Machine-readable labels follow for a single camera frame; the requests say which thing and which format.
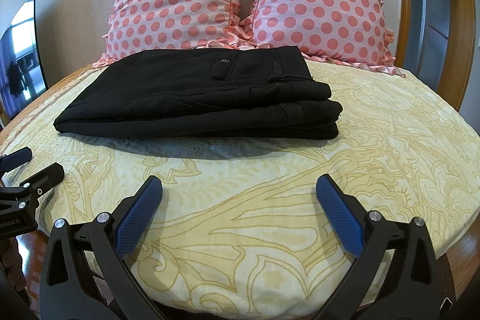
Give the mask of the wooden door frame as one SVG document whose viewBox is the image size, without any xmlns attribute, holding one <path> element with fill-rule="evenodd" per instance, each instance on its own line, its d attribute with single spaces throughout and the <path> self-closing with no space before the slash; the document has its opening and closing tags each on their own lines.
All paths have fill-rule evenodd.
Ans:
<svg viewBox="0 0 480 320">
<path fill-rule="evenodd" d="M 476 41 L 475 0 L 385 0 L 395 65 L 459 110 Z"/>
</svg>

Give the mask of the black flat television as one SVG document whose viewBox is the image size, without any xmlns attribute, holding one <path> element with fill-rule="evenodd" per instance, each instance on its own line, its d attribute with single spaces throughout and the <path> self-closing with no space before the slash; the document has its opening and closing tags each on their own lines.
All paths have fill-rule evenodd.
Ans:
<svg viewBox="0 0 480 320">
<path fill-rule="evenodd" d="M 48 89 L 37 39 L 36 0 L 26 0 L 1 37 L 1 104 L 9 119 Z"/>
</svg>

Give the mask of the pink polka dot pillow right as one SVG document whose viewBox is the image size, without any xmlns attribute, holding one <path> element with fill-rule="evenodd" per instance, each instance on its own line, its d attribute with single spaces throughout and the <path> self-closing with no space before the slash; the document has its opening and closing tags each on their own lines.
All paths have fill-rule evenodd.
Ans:
<svg viewBox="0 0 480 320">
<path fill-rule="evenodd" d="M 248 46 L 295 46 L 311 60 L 400 75 L 382 0 L 254 0 L 241 21 Z"/>
</svg>

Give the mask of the yellow patterned bed cover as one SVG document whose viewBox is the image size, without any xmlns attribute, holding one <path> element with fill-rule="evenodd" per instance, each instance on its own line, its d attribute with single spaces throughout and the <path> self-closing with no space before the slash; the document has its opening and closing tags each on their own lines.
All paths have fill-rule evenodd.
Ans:
<svg viewBox="0 0 480 320">
<path fill-rule="evenodd" d="M 298 319 L 316 312 L 351 263 L 321 209 L 329 174 L 367 210 L 422 217 L 437 255 L 479 215 L 479 135 L 439 95 L 401 76 L 309 62 L 343 106 L 333 140 L 120 140 L 58 133 L 55 118 L 90 85 L 90 69 L 61 84 L 1 132 L 1 151 L 32 149 L 6 174 L 17 185 L 59 163 L 64 181 L 41 198 L 49 232 L 112 211 L 154 175 L 163 200 L 126 262 L 149 297 L 228 319 Z"/>
</svg>

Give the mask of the black pants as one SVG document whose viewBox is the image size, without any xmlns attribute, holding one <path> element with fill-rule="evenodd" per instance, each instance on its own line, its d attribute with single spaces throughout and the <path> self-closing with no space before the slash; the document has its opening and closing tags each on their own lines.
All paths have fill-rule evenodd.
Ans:
<svg viewBox="0 0 480 320">
<path fill-rule="evenodd" d="M 342 109 L 295 46 L 153 49 L 108 66 L 54 125 L 118 138 L 331 140 Z"/>
</svg>

